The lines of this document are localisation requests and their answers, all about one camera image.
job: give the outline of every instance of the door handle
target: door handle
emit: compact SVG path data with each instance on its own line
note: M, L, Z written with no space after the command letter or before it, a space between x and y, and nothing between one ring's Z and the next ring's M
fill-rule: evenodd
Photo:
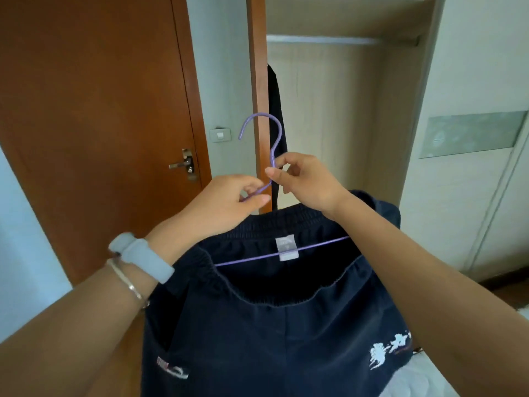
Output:
M183 161L178 163L172 163L169 165L169 169L184 167L187 171L189 180L195 180L195 162L193 161L193 154L189 149L182 149Z

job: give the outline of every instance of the dark blue sweatpants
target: dark blue sweatpants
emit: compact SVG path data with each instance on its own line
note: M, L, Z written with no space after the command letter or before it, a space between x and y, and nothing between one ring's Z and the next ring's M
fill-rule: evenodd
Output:
M355 192L396 226L397 207ZM411 335L351 240L219 267L345 235L302 205L251 216L193 247L147 309L142 396L378 396Z

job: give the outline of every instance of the right hand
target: right hand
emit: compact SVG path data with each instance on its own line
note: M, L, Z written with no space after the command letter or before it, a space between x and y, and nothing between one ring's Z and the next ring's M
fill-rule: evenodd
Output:
M283 171L287 163L290 167ZM284 193L292 192L305 206L321 211L331 220L335 220L334 211L342 201L354 198L312 155L287 152L276 159L276 166L266 168L265 172L283 187Z

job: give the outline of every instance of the silver bracelet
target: silver bracelet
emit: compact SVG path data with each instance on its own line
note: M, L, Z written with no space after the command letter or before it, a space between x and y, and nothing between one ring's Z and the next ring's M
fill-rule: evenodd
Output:
M131 283L131 281L128 279L128 277L123 274L121 269L116 265L116 262L114 261L115 259L118 259L118 258L109 259L109 260L106 261L106 264L109 265L110 267L112 267L112 269L114 269L115 273L117 274L117 277L119 277L122 280L122 282L124 282L125 285L127 287L129 287L129 290L134 293L134 295L136 296L137 299L139 299L140 301L143 302L142 309L145 309L146 307L149 306L149 303L150 303L149 300L146 300L139 293L139 291L136 289L136 287L134 287L134 284Z

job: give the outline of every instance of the forearm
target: forearm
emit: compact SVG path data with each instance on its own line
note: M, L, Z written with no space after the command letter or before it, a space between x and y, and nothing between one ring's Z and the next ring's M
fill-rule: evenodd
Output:
M182 224L170 219L147 237L171 264L194 243ZM144 297L152 293L156 280L136 266L119 266ZM103 267L0 345L4 394L84 395L141 307L114 270Z
M333 214L462 395L526 395L529 322L351 197Z

